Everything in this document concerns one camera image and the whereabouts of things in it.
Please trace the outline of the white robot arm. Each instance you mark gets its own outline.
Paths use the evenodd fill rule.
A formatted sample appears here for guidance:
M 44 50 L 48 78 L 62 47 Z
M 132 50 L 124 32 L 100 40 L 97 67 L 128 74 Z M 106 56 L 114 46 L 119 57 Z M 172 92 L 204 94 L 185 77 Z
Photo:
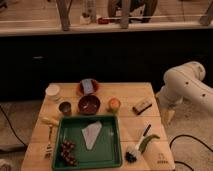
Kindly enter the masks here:
M 187 99 L 213 115 L 213 87 L 203 83 L 206 71 L 196 61 L 168 69 L 163 76 L 164 85 L 156 93 L 162 124 L 168 125 L 175 115 L 174 108 Z

